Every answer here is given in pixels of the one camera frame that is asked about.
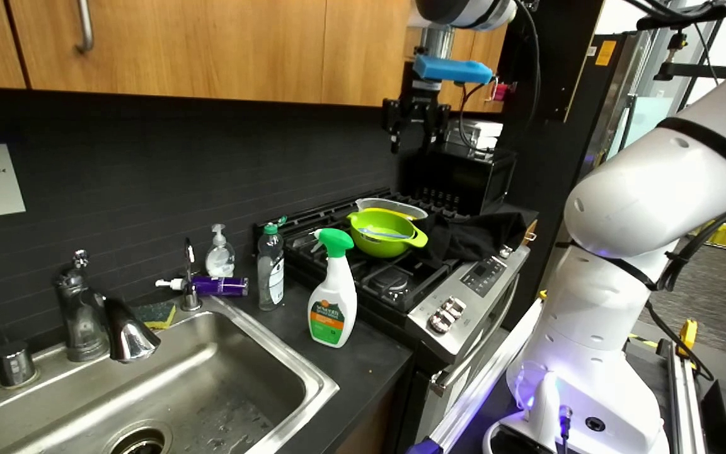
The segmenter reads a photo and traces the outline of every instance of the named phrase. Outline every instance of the dish soap bottle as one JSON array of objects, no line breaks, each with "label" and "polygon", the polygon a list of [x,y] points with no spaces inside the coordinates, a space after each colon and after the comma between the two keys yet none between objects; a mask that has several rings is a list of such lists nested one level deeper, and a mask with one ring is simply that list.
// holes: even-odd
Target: dish soap bottle
[{"label": "dish soap bottle", "polygon": [[257,243],[260,308],[273,309],[286,301],[286,249],[279,226],[287,220],[267,221]]},{"label": "dish soap bottle", "polygon": [[206,251],[206,272],[211,279],[235,278],[235,249],[221,233],[225,224],[211,224],[211,249]]},{"label": "dish soap bottle", "polygon": [[311,296],[308,327],[315,343],[342,347],[357,318],[356,279],[346,262],[354,239],[342,230],[317,230],[315,238],[327,249],[327,278]]}]

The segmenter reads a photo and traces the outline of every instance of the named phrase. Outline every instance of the spray bottle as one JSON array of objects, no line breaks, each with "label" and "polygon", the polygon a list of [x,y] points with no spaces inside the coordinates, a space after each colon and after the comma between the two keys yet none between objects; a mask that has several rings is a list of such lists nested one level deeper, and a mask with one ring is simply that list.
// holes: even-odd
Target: spray bottle
[{"label": "spray bottle", "polygon": [[315,343],[342,347],[357,318],[356,279],[346,262],[354,239],[342,230],[317,230],[315,238],[327,249],[327,278],[311,296],[308,327]]}]

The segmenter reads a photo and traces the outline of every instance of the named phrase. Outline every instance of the stainless steel sink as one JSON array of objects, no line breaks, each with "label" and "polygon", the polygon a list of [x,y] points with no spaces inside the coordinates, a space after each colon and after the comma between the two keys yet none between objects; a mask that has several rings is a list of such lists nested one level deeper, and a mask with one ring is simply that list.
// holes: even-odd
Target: stainless steel sink
[{"label": "stainless steel sink", "polygon": [[201,304],[138,364],[42,350],[30,383],[0,386],[0,452],[277,452],[337,386],[246,313]]}]

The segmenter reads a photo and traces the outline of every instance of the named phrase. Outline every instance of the black wall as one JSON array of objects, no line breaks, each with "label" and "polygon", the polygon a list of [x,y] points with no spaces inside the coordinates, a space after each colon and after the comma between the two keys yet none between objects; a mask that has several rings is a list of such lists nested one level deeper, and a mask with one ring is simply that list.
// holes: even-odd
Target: black wall
[{"label": "black wall", "polygon": [[0,340],[59,340],[59,264],[86,246],[94,283],[125,301],[183,264],[183,238],[250,226],[393,186],[374,110],[304,106],[0,99],[28,211],[0,216]]}]

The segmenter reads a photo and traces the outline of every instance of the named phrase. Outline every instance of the green spray nozzle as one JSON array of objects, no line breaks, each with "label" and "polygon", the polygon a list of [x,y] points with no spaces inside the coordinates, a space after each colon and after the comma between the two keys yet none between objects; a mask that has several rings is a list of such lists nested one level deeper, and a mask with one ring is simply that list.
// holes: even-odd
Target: green spray nozzle
[{"label": "green spray nozzle", "polygon": [[327,246],[327,258],[346,258],[346,251],[356,245],[342,230],[315,230],[315,238],[322,246]]},{"label": "green spray nozzle", "polygon": [[279,216],[274,221],[265,221],[265,226],[263,226],[265,238],[277,235],[286,221],[287,221],[287,216]]}]

